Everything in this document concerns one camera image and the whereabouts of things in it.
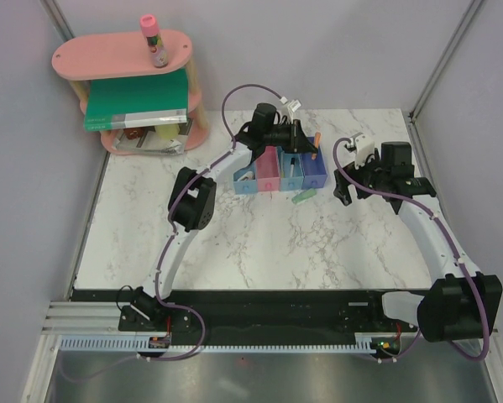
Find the orange highlighter marker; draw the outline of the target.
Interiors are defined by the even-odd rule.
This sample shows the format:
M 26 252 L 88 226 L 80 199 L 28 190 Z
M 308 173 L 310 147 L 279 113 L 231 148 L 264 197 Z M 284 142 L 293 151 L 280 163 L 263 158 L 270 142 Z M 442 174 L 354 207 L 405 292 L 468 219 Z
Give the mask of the orange highlighter marker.
M 321 137 L 322 137 L 322 134 L 320 132 L 315 132 L 315 135 L 313 138 L 313 146 L 315 147 L 315 152 L 312 154 L 312 160 L 315 160 L 318 156 Z

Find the black white pen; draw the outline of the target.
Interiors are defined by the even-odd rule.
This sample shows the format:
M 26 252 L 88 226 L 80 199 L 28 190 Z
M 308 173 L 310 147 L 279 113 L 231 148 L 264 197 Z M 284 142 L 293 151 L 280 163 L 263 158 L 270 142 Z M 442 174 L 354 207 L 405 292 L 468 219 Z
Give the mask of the black white pen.
M 296 172 L 297 161 L 298 161 L 297 157 L 295 157 L 295 156 L 291 157 L 290 162 L 288 164 L 287 171 L 286 171 L 287 178 L 294 178 L 297 175 L 297 172 Z

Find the dark blue plastic bin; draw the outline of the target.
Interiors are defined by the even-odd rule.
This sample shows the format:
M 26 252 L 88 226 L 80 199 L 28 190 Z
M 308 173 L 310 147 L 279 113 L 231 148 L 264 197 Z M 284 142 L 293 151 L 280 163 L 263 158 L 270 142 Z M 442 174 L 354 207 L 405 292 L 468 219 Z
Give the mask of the dark blue plastic bin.
M 301 168 L 303 173 L 302 190 L 321 189 L 327 181 L 327 167 L 322 155 L 322 147 L 318 147 L 315 159 L 312 154 L 301 154 Z

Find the light blue bin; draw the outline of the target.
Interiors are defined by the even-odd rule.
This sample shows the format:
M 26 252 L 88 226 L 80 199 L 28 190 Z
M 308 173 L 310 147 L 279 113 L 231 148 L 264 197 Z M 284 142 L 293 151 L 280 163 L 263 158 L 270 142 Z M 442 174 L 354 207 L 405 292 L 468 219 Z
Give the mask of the light blue bin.
M 303 173 L 301 168 L 301 158 L 299 154 L 287 154 L 281 147 L 277 148 L 279 168 L 280 168 L 280 191 L 297 191 L 301 189 Z M 297 175 L 294 178 L 287 178 L 286 171 L 291 157 L 297 157 Z
M 254 172 L 254 179 L 252 181 L 237 181 L 238 177 L 248 170 L 252 170 Z M 237 195 L 250 195 L 258 192 L 258 181 L 255 163 L 237 170 L 233 174 L 233 189 Z

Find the pink plastic bin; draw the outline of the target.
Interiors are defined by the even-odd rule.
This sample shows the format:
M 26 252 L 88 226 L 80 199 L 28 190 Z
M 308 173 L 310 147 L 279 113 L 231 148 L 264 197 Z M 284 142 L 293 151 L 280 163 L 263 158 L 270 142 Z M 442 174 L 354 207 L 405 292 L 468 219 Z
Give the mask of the pink plastic bin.
M 258 192 L 278 191 L 280 189 L 280 167 L 276 148 L 268 146 L 254 163 Z

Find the green eraser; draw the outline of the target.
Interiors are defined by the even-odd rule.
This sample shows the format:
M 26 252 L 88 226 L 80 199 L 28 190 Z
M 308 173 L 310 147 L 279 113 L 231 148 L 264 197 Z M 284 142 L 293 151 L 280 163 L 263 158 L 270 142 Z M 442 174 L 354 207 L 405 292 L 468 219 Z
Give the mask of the green eraser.
M 306 189 L 304 191 L 301 191 L 300 193 L 296 194 L 291 198 L 291 202 L 294 205 L 298 205 L 301 202 L 304 202 L 312 197 L 314 197 L 317 194 L 317 191 L 314 188 Z

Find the pink capped bottle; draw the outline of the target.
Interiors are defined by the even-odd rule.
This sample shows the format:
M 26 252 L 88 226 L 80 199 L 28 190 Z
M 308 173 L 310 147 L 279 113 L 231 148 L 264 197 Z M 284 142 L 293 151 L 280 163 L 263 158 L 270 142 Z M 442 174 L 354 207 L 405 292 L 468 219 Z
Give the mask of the pink capped bottle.
M 152 64 L 156 68 L 166 67 L 168 65 L 168 56 L 161 38 L 157 19 L 152 14 L 145 14 L 140 17 L 139 26 L 145 37 Z

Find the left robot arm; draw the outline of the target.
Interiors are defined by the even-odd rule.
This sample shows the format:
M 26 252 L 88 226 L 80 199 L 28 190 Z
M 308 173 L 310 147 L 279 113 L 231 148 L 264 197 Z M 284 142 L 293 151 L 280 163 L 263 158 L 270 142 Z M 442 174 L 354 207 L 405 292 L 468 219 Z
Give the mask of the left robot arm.
M 218 182 L 251 165 L 268 147 L 280 147 L 289 154 L 317 152 L 317 146 L 304 134 L 301 121 L 294 118 L 299 106 L 297 100 L 288 102 L 277 119 L 276 107 L 258 104 L 251 120 L 231 137 L 231 145 L 219 157 L 199 170 L 184 167 L 178 172 L 168 204 L 172 233 L 130 302 L 138 321 L 147 329 L 157 330 L 165 324 L 165 299 L 172 292 L 176 272 L 191 241 L 212 220 Z

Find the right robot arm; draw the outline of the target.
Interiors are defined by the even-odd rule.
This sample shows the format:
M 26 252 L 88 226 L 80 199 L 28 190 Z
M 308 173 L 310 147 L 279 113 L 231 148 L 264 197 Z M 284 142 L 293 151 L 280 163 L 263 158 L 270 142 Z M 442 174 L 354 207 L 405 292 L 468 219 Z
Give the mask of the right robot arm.
M 381 196 L 411 232 L 432 285 L 424 295 L 388 291 L 367 309 L 369 325 L 386 330 L 396 320 L 418 327 L 431 343 L 480 339 L 489 342 L 503 292 L 496 275 L 485 275 L 462 250 L 442 215 L 429 179 L 418 177 L 407 142 L 384 142 L 379 148 L 364 136 L 335 143 L 354 153 L 334 171 L 334 196 L 345 206 L 354 196 Z

